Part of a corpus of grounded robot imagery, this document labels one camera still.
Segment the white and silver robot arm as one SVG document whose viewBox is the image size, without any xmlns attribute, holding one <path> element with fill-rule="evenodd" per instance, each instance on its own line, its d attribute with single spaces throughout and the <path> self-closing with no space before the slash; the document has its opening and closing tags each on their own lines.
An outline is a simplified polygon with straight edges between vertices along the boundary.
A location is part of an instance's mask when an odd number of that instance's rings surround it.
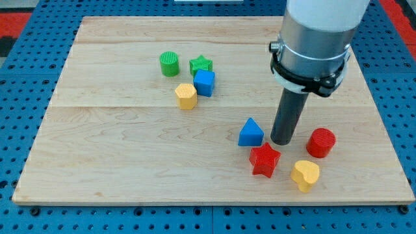
<svg viewBox="0 0 416 234">
<path fill-rule="evenodd" d="M 295 94 L 330 96 L 342 83 L 350 43 L 369 0 L 288 0 L 269 44 L 276 81 Z"/>
</svg>

